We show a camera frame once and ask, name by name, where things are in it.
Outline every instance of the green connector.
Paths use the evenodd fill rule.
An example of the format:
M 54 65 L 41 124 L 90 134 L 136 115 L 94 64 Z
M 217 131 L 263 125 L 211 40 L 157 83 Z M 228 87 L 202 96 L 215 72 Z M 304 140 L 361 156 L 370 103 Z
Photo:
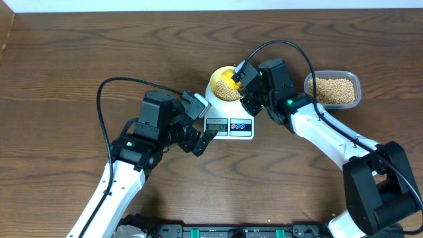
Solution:
M 276 238 L 285 238 L 285 230 L 284 229 L 277 229 L 276 230 Z
M 191 238 L 200 238 L 200 230 L 191 229 Z

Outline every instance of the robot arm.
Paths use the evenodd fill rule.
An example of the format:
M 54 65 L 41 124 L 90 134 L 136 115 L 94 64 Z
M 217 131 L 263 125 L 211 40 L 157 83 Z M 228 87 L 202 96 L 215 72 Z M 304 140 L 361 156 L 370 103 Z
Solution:
M 113 164 L 114 184 L 100 210 L 86 230 L 85 237 L 111 237 L 126 208 L 145 183 L 144 170 L 136 171 L 132 164 L 116 161 Z M 67 237 L 78 237 L 88 218 L 103 196 L 109 179 L 108 163 L 93 196 Z
M 410 187 L 378 158 L 383 157 L 396 166 L 418 193 L 410 164 L 399 144 L 392 141 L 381 145 L 367 139 L 332 117 L 321 104 L 315 107 L 314 98 L 296 92 L 283 59 L 261 63 L 260 73 L 249 63 L 243 67 L 244 63 L 235 68 L 233 77 L 236 83 L 243 84 L 240 93 L 244 109 L 256 116 L 266 108 L 275 123 L 308 139 L 342 170 L 348 211 L 328 225 L 335 238 L 373 235 L 420 209 Z M 375 153 L 369 153 L 332 129 L 319 118 L 316 108 L 328 123 L 359 139 Z M 387 178 L 376 184 L 373 179 L 376 174 L 386 174 Z
M 147 91 L 134 133 L 124 132 L 111 144 L 114 178 L 111 191 L 84 234 L 82 230 L 93 214 L 109 181 L 107 163 L 95 193 L 67 237 L 111 237 L 132 198 L 163 156 L 163 149 L 174 143 L 186 153 L 200 156 L 217 131 L 200 132 L 192 127 L 210 108 L 199 94 L 184 92 L 182 102 L 162 91 Z
M 376 141 L 357 134 L 355 131 L 339 122 L 327 113 L 321 104 L 318 104 L 318 109 L 332 124 L 337 125 L 338 128 L 341 128 L 347 134 L 359 137 L 362 143 L 376 150 L 376 145 L 378 144 Z M 363 157 L 369 153 L 363 148 L 354 145 L 352 141 L 346 139 L 338 132 L 335 132 L 322 120 L 319 120 L 313 104 L 307 104 L 299 108 L 295 114 L 291 115 L 291 121 L 293 130 L 297 135 L 316 145 L 323 153 L 332 159 L 341 170 L 343 164 L 349 162 L 350 158 L 354 156 Z

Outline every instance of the wood grain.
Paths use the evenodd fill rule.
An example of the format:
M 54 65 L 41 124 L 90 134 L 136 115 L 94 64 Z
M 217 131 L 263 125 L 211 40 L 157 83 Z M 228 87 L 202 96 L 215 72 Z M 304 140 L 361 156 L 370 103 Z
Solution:
M 106 163 L 96 115 L 101 81 L 128 76 L 204 92 L 210 75 L 265 41 L 299 44 L 316 70 L 355 73 L 363 99 L 334 115 L 361 134 L 395 140 L 423 190 L 423 14 L 416 10 L 21 14 L 0 64 L 0 236 L 64 237 Z M 287 46 L 302 90 L 309 74 Z M 111 83 L 110 138 L 137 116 L 149 87 Z M 202 122 L 196 124 L 201 128 Z M 342 173 L 265 112 L 252 141 L 213 141 L 201 156 L 173 147 L 126 213 L 186 223 L 328 221 L 345 209 Z M 401 223 L 417 228 L 421 215 Z

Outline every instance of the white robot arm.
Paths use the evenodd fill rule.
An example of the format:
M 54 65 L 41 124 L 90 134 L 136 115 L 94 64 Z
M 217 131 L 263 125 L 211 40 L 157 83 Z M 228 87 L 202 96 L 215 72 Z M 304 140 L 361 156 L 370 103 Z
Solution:
M 113 164 L 113 170 L 112 190 L 85 231 L 84 237 L 111 237 L 132 198 L 145 183 L 144 170 L 136 171 L 134 165 L 130 163 L 116 161 Z M 81 234 L 107 188 L 109 176 L 109 164 L 107 163 L 97 189 L 67 237 L 78 237 Z

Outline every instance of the scale display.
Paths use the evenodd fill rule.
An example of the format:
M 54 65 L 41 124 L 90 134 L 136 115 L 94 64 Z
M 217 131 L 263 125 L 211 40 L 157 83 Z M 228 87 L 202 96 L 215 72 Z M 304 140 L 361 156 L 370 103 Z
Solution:
M 216 136 L 247 138 L 252 137 L 252 120 L 235 118 L 207 118 L 206 129 L 217 130 Z
M 227 124 L 208 124 L 207 129 L 217 130 L 218 132 L 226 132 Z

